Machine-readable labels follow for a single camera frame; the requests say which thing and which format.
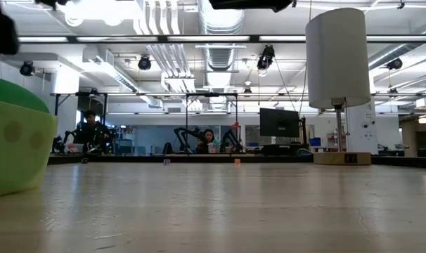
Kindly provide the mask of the black background frame stand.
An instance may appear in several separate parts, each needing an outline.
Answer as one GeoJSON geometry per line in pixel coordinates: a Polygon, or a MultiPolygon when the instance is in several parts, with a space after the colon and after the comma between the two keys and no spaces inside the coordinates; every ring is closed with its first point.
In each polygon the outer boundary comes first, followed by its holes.
{"type": "Polygon", "coordinates": [[[189,115],[227,115],[227,112],[208,112],[206,110],[190,110],[190,106],[196,103],[199,97],[216,98],[216,97],[232,97],[235,99],[235,118],[238,118],[238,93],[93,93],[93,92],[77,92],[77,93],[50,93],[51,96],[56,98],[55,115],[58,114],[58,107],[64,100],[70,96],[80,97],[104,97],[103,102],[103,115],[101,119],[105,121],[107,115],[184,115],[185,123],[188,125],[189,115]],[[129,102],[126,109],[116,110],[113,106],[111,111],[109,99],[113,98],[139,98],[144,101],[148,109],[141,111],[141,103],[129,102]],[[179,106],[169,107],[159,98],[177,98],[179,106]]]}

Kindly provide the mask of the white lamp with wooden base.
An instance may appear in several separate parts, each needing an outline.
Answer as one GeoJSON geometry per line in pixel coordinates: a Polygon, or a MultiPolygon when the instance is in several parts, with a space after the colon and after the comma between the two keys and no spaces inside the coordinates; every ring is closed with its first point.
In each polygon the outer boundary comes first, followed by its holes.
{"type": "Polygon", "coordinates": [[[308,22],[305,36],[309,107],[333,109],[337,123],[338,151],[314,153],[314,164],[370,165],[370,153],[344,151],[342,147],[343,109],[371,99],[363,11],[326,11],[308,22]]]}

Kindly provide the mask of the person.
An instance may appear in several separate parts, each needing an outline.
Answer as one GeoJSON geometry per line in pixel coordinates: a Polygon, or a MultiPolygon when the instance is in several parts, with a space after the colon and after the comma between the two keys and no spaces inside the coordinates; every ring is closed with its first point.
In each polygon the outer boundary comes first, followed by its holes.
{"type": "Polygon", "coordinates": [[[198,154],[217,153],[217,145],[215,142],[214,132],[211,129],[204,130],[201,138],[197,139],[196,152],[198,154]]]}
{"type": "Polygon", "coordinates": [[[92,110],[85,111],[83,117],[84,121],[76,126],[73,143],[82,144],[84,153],[109,153],[115,132],[96,120],[92,110]]]}

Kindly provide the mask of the black computer monitor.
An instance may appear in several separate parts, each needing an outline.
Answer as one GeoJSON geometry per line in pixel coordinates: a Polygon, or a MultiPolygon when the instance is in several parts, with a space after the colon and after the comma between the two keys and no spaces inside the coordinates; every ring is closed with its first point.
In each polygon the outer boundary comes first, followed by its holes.
{"type": "Polygon", "coordinates": [[[259,110],[261,136],[299,137],[299,113],[297,111],[261,108],[259,110]]]}

